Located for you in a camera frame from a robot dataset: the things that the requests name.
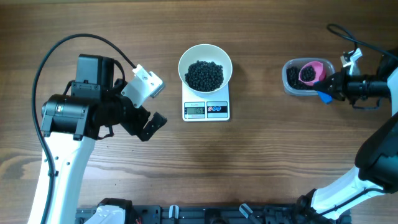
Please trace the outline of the pink scoop blue handle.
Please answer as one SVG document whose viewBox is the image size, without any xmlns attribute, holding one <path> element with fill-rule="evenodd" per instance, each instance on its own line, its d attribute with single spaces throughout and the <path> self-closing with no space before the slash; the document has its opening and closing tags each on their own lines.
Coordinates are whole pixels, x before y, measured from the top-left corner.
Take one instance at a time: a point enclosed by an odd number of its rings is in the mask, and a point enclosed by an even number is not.
<svg viewBox="0 0 398 224">
<path fill-rule="evenodd" d="M 303 66 L 298 75 L 298 80 L 306 86 L 322 81 L 326 77 L 323 64 L 318 61 L 312 61 Z"/>
</svg>

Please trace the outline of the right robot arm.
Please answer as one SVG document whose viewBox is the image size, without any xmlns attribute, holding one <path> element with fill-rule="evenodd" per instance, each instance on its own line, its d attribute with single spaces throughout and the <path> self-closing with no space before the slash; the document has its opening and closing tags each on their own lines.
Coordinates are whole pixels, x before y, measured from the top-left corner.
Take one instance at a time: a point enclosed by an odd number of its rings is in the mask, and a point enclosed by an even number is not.
<svg viewBox="0 0 398 224">
<path fill-rule="evenodd" d="M 359 148 L 354 167 L 297 200 L 292 222 L 333 223 L 367 199 L 397 192 L 397 49 L 383 54 L 375 75 L 351 75 L 342 68 L 313 87 L 351 105 L 369 97 L 391 102 L 391 118 Z"/>
</svg>

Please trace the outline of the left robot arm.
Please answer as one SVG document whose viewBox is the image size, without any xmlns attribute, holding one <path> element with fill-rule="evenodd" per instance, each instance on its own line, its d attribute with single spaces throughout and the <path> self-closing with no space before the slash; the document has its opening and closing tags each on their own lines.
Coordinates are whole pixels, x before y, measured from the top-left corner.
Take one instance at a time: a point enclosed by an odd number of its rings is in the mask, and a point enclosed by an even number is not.
<svg viewBox="0 0 398 224">
<path fill-rule="evenodd" d="M 81 54 L 70 94 L 52 95 L 42 107 L 43 156 L 29 223 L 73 223 L 88 159 L 101 139 L 102 126 L 120 124 L 131 136 L 148 141 L 166 122 L 143 107 L 156 97 L 164 82 L 141 65 L 134 78 L 114 79 L 121 64 L 109 57 Z"/>
</svg>

